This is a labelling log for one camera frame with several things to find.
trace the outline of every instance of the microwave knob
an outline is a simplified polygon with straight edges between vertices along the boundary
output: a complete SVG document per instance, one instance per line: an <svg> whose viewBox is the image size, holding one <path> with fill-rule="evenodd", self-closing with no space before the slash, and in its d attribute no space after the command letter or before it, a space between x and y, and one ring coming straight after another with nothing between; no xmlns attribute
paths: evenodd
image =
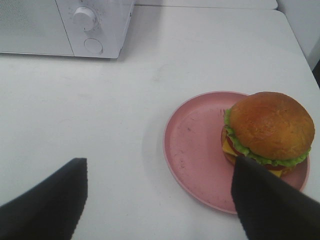
<svg viewBox="0 0 320 240"><path fill-rule="evenodd" d="M84 31L90 31L98 24L94 11L90 8L78 7L73 14L73 22L79 25Z"/></svg>

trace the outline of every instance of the table surface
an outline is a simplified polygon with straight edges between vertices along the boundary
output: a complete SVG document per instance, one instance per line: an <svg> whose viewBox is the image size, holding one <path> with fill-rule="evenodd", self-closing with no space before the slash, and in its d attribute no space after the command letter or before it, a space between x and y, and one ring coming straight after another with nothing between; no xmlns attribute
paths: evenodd
<svg viewBox="0 0 320 240"><path fill-rule="evenodd" d="M137 5L231 8L231 9L276 9L277 0L136 0Z"/></svg>
<svg viewBox="0 0 320 240"><path fill-rule="evenodd" d="M246 239L236 215L188 195L166 164L166 122L193 96L282 92L320 126L319 88L275 10L137 6L117 60L1 54L0 71L0 205L86 157L73 240ZM317 201L319 143L304 189Z"/></svg>

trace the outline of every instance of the lettuce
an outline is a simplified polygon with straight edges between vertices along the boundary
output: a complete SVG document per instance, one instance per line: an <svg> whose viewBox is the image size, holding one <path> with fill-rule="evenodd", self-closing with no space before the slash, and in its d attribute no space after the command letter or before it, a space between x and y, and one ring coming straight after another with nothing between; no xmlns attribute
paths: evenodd
<svg viewBox="0 0 320 240"><path fill-rule="evenodd" d="M286 160L276 160L276 159L268 159L260 155L256 155L253 152L250 151L248 147L243 146L239 140L235 136L234 130L229 127L229 118L230 118L230 111L231 109L226 109L224 112L224 124L225 124L225 129L227 131L227 136L230 138L230 140L233 143L233 147L243 155L255 159L257 163L261 165L266 165L266 164L271 164L272 166L285 166L285 167L293 167L301 162L303 162L306 157L308 156L311 148L309 148L305 153L300 155L299 157L292 158L292 159L286 159Z"/></svg>

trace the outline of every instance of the white microwave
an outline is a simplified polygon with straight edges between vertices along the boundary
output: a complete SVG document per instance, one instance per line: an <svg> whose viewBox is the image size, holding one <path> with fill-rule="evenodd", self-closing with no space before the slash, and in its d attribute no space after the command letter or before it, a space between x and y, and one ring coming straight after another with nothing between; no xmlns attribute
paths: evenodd
<svg viewBox="0 0 320 240"><path fill-rule="evenodd" d="M0 0L0 53L117 58L135 0Z"/></svg>

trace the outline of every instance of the white wall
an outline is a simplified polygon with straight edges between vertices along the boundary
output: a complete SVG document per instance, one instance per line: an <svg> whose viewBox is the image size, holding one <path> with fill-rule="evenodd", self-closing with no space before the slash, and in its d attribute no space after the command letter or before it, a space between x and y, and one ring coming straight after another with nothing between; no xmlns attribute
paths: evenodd
<svg viewBox="0 0 320 240"><path fill-rule="evenodd" d="M277 0L313 70L320 59L320 0Z"/></svg>

